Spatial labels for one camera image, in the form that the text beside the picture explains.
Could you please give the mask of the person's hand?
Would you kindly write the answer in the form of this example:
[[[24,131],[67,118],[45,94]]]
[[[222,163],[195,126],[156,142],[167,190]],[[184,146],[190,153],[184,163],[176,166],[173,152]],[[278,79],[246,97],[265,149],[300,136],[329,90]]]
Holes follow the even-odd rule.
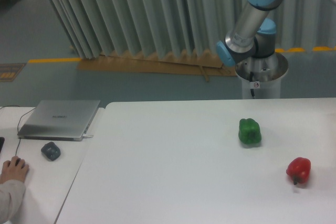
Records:
[[[7,160],[3,163],[1,171],[1,184],[9,180],[17,180],[22,183],[25,182],[29,171],[29,165],[26,164],[22,169],[16,167],[15,162],[18,158],[18,156],[13,156],[11,160]]]

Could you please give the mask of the grey sleeved forearm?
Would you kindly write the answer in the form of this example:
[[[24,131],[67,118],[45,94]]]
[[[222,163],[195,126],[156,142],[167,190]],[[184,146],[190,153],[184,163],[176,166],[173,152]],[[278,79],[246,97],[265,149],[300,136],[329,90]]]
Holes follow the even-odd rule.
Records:
[[[18,180],[8,180],[1,184],[1,223],[9,221],[19,210],[26,186]]]

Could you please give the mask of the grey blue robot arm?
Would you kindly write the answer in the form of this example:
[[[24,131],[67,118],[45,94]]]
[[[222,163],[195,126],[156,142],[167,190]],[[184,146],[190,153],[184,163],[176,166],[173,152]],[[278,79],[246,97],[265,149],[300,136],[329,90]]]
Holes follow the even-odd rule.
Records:
[[[267,58],[275,52],[275,25],[266,17],[282,1],[247,0],[234,28],[216,44],[224,65],[232,67],[249,57]]]

